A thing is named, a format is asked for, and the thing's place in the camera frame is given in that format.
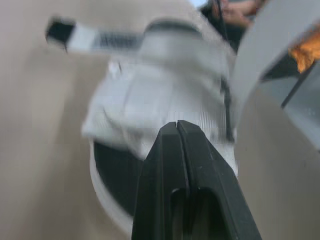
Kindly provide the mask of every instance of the black plastic object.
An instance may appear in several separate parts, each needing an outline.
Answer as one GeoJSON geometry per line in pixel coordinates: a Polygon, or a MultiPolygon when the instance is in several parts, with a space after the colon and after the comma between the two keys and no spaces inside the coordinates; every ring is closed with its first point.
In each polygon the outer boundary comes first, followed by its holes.
{"type": "Polygon", "coordinates": [[[48,24],[45,39],[47,41],[54,40],[55,42],[64,46],[67,49],[68,41],[75,29],[74,21],[63,22],[59,17],[53,17],[48,24]]]}
{"type": "Polygon", "coordinates": [[[261,239],[231,167],[197,125],[171,122],[161,128],[144,161],[131,239],[191,237],[261,239]],[[177,205],[182,215],[178,237],[173,227],[177,205]],[[207,218],[204,224],[200,213],[207,218]],[[201,237],[194,237],[197,231],[201,237]]]}
{"type": "Polygon", "coordinates": [[[133,217],[143,161],[128,150],[117,150],[98,142],[94,142],[93,151],[95,166],[104,186],[133,217]]]}

